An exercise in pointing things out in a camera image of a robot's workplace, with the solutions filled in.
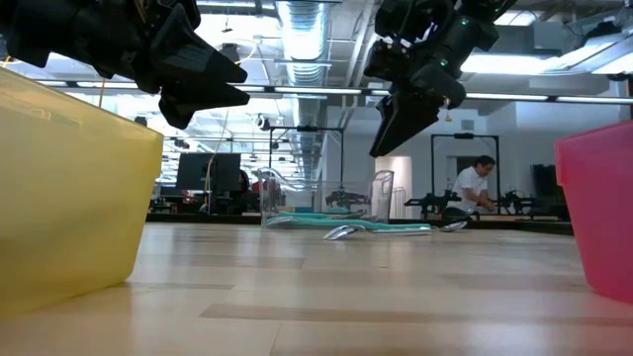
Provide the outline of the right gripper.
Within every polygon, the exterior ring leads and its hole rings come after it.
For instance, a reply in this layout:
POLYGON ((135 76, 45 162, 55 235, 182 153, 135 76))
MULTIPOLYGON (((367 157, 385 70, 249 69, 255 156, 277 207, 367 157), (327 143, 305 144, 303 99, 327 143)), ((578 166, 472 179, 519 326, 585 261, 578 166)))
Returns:
POLYGON ((380 37, 364 69, 392 83, 376 109, 381 123, 372 157, 389 154, 438 121, 441 105, 466 98, 461 65, 498 40, 498 0, 384 0, 375 15, 380 37))

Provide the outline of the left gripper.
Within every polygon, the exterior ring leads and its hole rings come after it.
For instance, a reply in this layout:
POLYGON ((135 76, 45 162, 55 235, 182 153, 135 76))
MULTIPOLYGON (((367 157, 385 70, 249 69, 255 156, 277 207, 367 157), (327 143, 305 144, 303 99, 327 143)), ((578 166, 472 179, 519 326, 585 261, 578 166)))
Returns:
POLYGON ((180 130, 198 111, 250 99, 227 84, 167 85, 246 80, 245 70, 196 34, 201 22, 194 0, 0 0, 0 36, 9 55, 43 68, 58 53, 147 92, 164 86, 159 110, 180 130))

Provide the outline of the clear plastic bin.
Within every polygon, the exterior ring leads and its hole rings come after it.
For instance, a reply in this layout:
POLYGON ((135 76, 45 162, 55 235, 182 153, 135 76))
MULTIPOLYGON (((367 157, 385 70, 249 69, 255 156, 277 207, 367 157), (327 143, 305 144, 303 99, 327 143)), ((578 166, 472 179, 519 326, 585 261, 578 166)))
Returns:
POLYGON ((291 180, 273 168, 262 168, 258 183, 263 226, 267 219, 280 217, 281 212, 364 212, 359 220, 386 223, 391 213, 394 173, 379 171, 361 182, 307 181, 291 180))

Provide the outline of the long ceiling light strip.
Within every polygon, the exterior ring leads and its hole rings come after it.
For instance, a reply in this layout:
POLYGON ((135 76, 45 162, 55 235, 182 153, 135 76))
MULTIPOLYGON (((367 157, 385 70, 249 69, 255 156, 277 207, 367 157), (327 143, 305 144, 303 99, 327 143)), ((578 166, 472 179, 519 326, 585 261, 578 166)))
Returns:
MULTIPOLYGON (((64 90, 97 89, 102 86, 101 81, 62 81, 37 79, 45 86, 64 90)), ((330 88, 330 87, 296 87, 271 85, 236 85, 236 89, 248 94, 288 94, 288 95, 316 95, 316 96, 365 96, 384 97, 389 94, 387 89, 370 88, 330 88)), ((590 105, 618 105, 633 106, 631 97, 603 97, 603 96, 557 96, 535 94, 507 94, 507 93, 479 93, 466 94, 470 101, 500 101, 500 102, 544 102, 556 104, 590 104, 590 105)))

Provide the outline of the black monitor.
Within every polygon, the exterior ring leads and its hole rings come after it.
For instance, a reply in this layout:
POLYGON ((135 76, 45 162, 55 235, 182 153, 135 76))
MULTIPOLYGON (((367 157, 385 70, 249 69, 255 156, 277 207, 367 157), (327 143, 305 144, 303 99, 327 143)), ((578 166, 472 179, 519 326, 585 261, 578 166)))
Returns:
POLYGON ((237 153, 182 153, 176 188, 212 192, 239 191, 241 156, 237 153))

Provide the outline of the person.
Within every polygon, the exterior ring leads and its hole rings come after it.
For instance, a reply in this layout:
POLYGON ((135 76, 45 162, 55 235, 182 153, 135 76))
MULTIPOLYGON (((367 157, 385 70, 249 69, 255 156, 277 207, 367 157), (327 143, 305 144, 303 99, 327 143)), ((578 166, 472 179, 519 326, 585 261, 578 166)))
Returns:
POLYGON ((476 207, 492 211, 495 204, 489 199, 488 176, 495 165, 492 157, 481 155, 472 166, 462 170, 452 187, 459 201, 450 202, 449 207, 465 213, 473 213, 476 207))

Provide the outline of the ceiling light panel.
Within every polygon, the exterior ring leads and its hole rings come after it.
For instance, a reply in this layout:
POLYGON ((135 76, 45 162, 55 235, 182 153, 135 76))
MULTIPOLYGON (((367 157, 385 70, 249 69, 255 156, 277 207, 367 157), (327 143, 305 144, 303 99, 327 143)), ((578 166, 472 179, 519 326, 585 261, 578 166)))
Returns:
POLYGON ((537 75, 556 63, 556 57, 515 54, 471 54, 461 65, 467 73, 537 75))

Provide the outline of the yellow plastic bin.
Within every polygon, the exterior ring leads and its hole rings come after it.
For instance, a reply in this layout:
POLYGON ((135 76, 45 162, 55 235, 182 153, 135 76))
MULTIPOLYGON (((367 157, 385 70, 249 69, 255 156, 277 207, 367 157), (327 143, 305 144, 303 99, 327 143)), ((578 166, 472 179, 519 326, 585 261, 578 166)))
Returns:
POLYGON ((0 68, 0 319, 126 280, 160 133, 0 68))

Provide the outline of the red plastic bin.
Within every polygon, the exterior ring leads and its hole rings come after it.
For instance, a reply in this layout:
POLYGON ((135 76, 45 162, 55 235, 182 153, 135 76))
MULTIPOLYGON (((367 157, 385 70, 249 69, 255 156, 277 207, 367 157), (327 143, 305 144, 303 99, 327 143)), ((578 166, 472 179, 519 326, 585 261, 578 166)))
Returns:
POLYGON ((561 138, 555 159, 588 284, 633 304, 633 121, 561 138))

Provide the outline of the black frame stand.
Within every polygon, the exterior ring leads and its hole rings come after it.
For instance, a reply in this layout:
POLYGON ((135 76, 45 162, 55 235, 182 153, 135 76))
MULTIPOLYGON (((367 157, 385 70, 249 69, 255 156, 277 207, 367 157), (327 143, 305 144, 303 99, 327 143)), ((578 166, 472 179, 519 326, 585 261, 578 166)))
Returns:
MULTIPOLYGON (((489 135, 489 134, 485 134, 485 135, 480 135, 480 134, 473 134, 473 133, 453 133, 453 134, 448 134, 448 133, 437 133, 437 134, 433 134, 430 137, 430 149, 431 149, 431 190, 432 192, 435 192, 435 144, 434 141, 437 137, 452 137, 454 139, 474 139, 474 138, 491 138, 495 141, 495 154, 496 157, 494 158, 494 160, 496 161, 496 165, 499 163, 499 138, 497 135, 489 135)), ((500 208, 497 206, 497 201, 495 200, 491 200, 494 204, 494 210, 497 210, 497 212, 500 212, 500 208)))

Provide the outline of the silver ventilation duct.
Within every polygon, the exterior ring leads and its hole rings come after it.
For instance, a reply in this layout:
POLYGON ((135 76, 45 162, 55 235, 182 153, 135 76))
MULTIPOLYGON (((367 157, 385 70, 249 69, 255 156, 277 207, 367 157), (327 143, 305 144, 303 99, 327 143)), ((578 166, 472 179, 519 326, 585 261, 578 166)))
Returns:
POLYGON ((325 67, 317 64, 326 49, 329 7, 324 3, 281 0, 276 8, 282 24, 288 80, 295 86, 318 87, 324 83, 325 67))

